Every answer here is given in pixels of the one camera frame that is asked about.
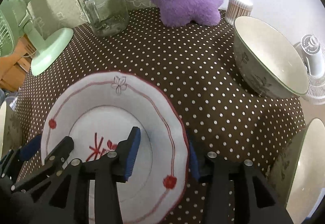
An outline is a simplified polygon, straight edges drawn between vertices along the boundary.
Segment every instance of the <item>white ceramic bowl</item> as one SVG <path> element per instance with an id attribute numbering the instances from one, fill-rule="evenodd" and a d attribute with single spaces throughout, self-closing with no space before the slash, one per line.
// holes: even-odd
<path id="1" fill-rule="evenodd" d="M 294 224 L 301 224 L 313 209 L 325 183 L 325 127 L 320 119 L 288 142 L 276 159 L 269 183 Z"/>
<path id="2" fill-rule="evenodd" d="M 22 145 L 22 130 L 16 113 L 4 101 L 0 108 L 0 157 Z"/>
<path id="3" fill-rule="evenodd" d="M 303 96 L 309 87 L 303 61 L 290 42 L 269 24 L 238 17 L 234 55 L 244 80 L 261 96 Z"/>

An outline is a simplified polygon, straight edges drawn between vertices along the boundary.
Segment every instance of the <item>fan base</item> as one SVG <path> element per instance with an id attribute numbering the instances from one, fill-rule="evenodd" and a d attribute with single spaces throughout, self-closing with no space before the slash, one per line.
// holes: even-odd
<path id="1" fill-rule="evenodd" d="M 31 73 L 37 76 L 43 73 L 59 57 L 72 39 L 74 31 L 70 28 L 62 28 L 49 36 L 45 43 L 46 48 L 37 51 L 31 61 Z"/>

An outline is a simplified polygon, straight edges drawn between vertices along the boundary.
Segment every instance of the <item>fan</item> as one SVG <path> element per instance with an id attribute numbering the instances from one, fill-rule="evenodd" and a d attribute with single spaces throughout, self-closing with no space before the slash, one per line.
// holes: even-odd
<path id="1" fill-rule="evenodd" d="M 26 34 L 36 48 L 31 61 L 34 76 L 43 73 L 69 44 L 74 31 L 62 28 L 46 40 L 35 29 L 27 10 L 30 0 L 3 0 L 0 5 L 0 57 L 12 54 L 18 39 Z"/>
<path id="2" fill-rule="evenodd" d="M 308 92 L 303 98 L 311 104 L 325 104 L 325 46 L 314 35 L 304 35 L 296 50 L 306 64 Z"/>

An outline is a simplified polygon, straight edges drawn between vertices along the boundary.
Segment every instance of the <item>brown tablecloth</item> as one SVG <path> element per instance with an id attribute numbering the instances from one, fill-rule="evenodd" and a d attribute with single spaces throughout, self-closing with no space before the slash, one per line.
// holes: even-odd
<path id="1" fill-rule="evenodd" d="M 265 173 L 305 126 L 302 109 L 298 98 L 261 98 L 249 88 L 232 45 L 233 28 L 224 19 L 216 27 L 166 28 L 157 8 L 131 11 L 128 28 L 110 38 L 96 38 L 87 24 L 78 26 L 47 71 L 26 76 L 16 106 L 24 141 L 42 133 L 47 114 L 68 86 L 97 71 L 121 70 L 160 88 L 208 150 L 233 161 L 250 159 Z M 21 176 L 40 165 L 37 153 Z M 205 192 L 206 185 L 189 174 L 183 200 L 163 223 L 199 223 Z M 231 222 L 233 200 L 229 206 Z"/>

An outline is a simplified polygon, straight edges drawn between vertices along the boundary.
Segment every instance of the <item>wooden furniture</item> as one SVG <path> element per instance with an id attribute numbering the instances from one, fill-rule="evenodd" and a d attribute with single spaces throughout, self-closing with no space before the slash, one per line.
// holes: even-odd
<path id="1" fill-rule="evenodd" d="M 35 48 L 26 36 L 19 39 L 14 52 L 7 57 L 0 58 L 0 88 L 18 91 L 30 69 L 31 54 Z"/>

